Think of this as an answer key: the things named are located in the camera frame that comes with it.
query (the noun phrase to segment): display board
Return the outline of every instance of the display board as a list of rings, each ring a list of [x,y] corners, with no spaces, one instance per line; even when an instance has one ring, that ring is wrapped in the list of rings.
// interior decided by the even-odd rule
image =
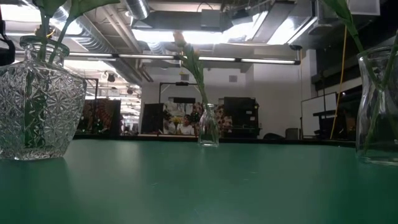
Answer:
[[[315,136],[314,131],[319,130],[319,118],[314,113],[336,109],[336,93],[330,93],[301,102],[303,136]]]

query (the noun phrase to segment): green table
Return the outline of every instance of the green table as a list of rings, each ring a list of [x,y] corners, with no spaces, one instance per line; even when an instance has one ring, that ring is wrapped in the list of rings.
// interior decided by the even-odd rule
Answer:
[[[398,223],[398,167],[335,146],[77,140],[0,161],[0,223]]]

